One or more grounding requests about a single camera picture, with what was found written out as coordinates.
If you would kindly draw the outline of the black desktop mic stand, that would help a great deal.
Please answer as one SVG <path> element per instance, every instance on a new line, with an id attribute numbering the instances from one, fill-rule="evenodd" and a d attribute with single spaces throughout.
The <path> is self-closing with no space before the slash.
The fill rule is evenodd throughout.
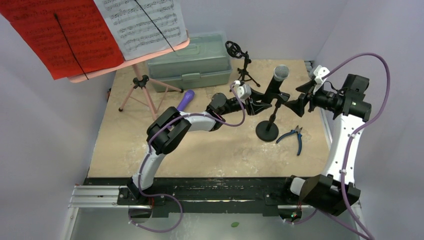
<path id="1" fill-rule="evenodd" d="M 275 108 L 268 120 L 261 121 L 255 128 L 256 136 L 264 142 L 272 142 L 277 139 L 279 135 L 279 128 L 275 124 L 278 109 L 286 103 L 290 98 L 289 93 L 281 92 L 278 96 L 273 97 L 276 99 Z"/>

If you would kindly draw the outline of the black silver microphone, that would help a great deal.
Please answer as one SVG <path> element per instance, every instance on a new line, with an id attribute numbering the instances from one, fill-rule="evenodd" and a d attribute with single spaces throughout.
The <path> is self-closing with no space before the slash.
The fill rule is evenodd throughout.
<path id="1" fill-rule="evenodd" d="M 280 87 L 285 79 L 290 75 L 289 68 L 284 65 L 278 65 L 273 70 L 273 77 L 263 95 L 262 103 L 270 104 L 272 100 L 277 99 L 278 103 L 285 103 L 289 100 L 290 94 L 281 92 Z"/>

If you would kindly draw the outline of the purple toy microphone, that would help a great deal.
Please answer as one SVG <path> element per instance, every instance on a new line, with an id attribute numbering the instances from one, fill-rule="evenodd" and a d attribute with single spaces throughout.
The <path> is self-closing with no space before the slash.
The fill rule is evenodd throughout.
<path id="1" fill-rule="evenodd" d="M 183 98 L 181 99 L 180 103 L 176 107 L 176 109 L 180 112 L 183 112 L 186 107 L 191 103 L 191 101 L 195 97 L 195 92 L 192 89 L 188 89 L 185 93 Z"/>

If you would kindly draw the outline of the pink music stand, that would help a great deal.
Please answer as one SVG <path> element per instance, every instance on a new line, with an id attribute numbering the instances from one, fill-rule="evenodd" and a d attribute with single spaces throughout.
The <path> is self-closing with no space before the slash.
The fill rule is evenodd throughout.
<path id="1" fill-rule="evenodd" d="M 99 77 L 99 76 L 102 76 L 102 75 L 105 75 L 105 74 L 108 74 L 108 73 L 111 73 L 111 72 L 114 72 L 114 71 L 117 71 L 117 70 L 120 70 L 120 69 L 123 69 L 123 68 L 126 68 L 126 67 L 132 67 L 133 72 L 135 73 L 137 79 L 140 80 L 142 78 L 142 74 L 141 74 L 141 71 L 138 67 L 139 63 L 146 62 L 150 59 L 163 56 L 163 55 L 171 53 L 173 51 L 178 51 L 178 50 L 184 49 L 189 45 L 189 43 L 190 43 L 190 39 L 188 38 L 186 41 L 184 41 L 184 42 L 176 45 L 175 47 L 173 47 L 173 49 L 169 48 L 169 49 L 157 51 L 157 52 L 150 53 L 150 54 L 138 57 L 138 58 L 126 60 L 122 64 L 115 66 L 115 67 L 105 68 L 105 69 L 101 69 L 101 70 L 97 70 L 97 71 L 92 71 L 92 72 L 85 73 L 85 74 L 83 73 L 83 74 L 80 74 L 80 75 L 68 77 L 67 79 L 72 83 L 80 83 L 80 82 L 83 82 L 83 81 L 86 81 L 86 80 L 89 80 L 89 79 L 93 79 L 93 78 L 96 78 L 96 77 Z M 135 97 L 133 97 L 132 93 L 135 90 L 135 86 L 136 86 L 135 84 L 131 85 L 129 92 L 127 93 L 126 97 L 124 98 L 124 100 L 123 100 L 122 104 L 120 105 L 120 107 L 118 108 L 118 110 L 120 112 L 122 112 L 124 110 L 124 107 L 127 104 L 128 100 L 133 99 L 133 100 L 147 106 L 150 110 L 152 119 L 155 120 L 158 117 L 158 110 L 159 110 L 160 107 L 155 106 L 155 104 L 152 100 L 152 97 L 150 95 L 150 92 L 149 92 L 149 90 L 147 89 L 146 86 L 140 87 L 140 89 L 142 90 L 142 92 L 144 94 L 144 98 L 146 99 L 146 102 L 142 102 L 142 101 L 136 99 Z"/>

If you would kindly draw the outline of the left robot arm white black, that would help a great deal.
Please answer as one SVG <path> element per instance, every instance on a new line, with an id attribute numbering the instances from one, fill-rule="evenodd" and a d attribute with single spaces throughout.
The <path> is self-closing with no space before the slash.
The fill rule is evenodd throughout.
<path id="1" fill-rule="evenodd" d="M 216 93 L 205 111 L 189 113 L 169 107 L 147 128 L 147 150 L 139 170 L 133 175 L 134 187 L 129 197 L 138 205 L 149 198 L 155 175 L 164 158 L 173 152 L 189 132 L 214 132 L 221 126 L 239 127 L 247 116 L 255 116 L 269 109 L 272 104 L 263 102 L 264 95 L 252 91 L 251 96 L 242 100 L 238 95 L 228 98 L 224 93 Z"/>

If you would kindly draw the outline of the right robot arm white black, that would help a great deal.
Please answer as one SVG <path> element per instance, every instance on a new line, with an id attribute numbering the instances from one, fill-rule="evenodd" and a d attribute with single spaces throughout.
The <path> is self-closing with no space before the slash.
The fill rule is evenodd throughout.
<path id="1" fill-rule="evenodd" d="M 301 94 L 296 100 L 285 103 L 299 117 L 308 111 L 321 108 L 333 113 L 333 134 L 327 163 L 321 174 L 301 178 L 292 175 L 280 196 L 288 204 L 296 200 L 322 212 L 339 216 L 347 206 L 359 200 L 361 191 L 354 179 L 355 160 L 361 132 L 354 131 L 370 118 L 372 106 L 365 102 L 365 91 L 369 79 L 348 74 L 341 90 L 331 92 L 320 87 L 314 92 L 316 83 L 310 81 L 296 88 Z"/>

